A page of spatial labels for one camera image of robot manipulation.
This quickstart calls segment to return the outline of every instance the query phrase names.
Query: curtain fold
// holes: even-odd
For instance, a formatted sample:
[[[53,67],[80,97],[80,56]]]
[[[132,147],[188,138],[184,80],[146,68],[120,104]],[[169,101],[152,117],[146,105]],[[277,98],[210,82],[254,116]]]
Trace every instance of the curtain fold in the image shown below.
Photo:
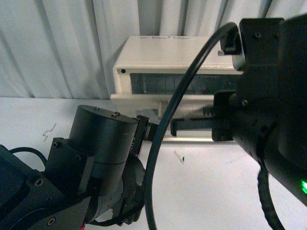
[[[131,35],[210,36],[244,17],[306,12],[307,0],[0,1],[0,96],[108,99]]]

